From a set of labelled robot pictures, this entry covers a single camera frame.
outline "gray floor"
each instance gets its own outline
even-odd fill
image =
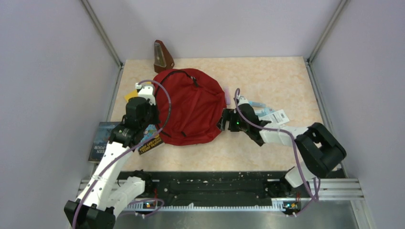
[[[312,204],[297,218],[279,212],[160,212],[119,217],[114,229],[357,229],[349,201]]]

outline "light blue object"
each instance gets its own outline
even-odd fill
[[[274,112],[274,110],[271,109],[270,107],[265,107],[261,110],[255,110],[255,115],[257,115],[260,118],[260,117],[266,116],[268,114],[271,114],[273,112]]]
[[[249,101],[249,104],[254,107],[266,107],[266,104]]]

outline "white wall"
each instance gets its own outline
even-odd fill
[[[2,229],[65,228],[118,69],[80,1],[2,1]]]
[[[90,0],[120,59],[306,56],[340,0]]]
[[[404,228],[405,1],[351,1],[314,71],[377,228]]]

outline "red bag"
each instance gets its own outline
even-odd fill
[[[168,69],[154,78],[171,98],[171,115],[160,137],[167,144],[186,146],[211,142],[221,132],[216,126],[226,108],[225,93],[219,83],[197,69]],[[155,85],[160,125],[169,112],[162,89]]]

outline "book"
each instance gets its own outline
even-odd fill
[[[110,138],[111,131],[120,122],[101,122],[98,125],[96,136],[93,141],[93,146],[90,151],[89,159],[90,162],[98,163],[103,158],[104,152],[107,147],[108,139]]]
[[[144,131],[144,136],[141,142],[145,141],[146,139],[150,138],[154,133],[156,133],[158,130],[156,129],[155,125],[149,125],[146,127]],[[142,155],[146,152],[149,152],[153,149],[156,149],[159,146],[162,146],[164,144],[162,138],[159,135],[156,135],[153,139],[145,142],[138,148],[138,153],[139,155]]]

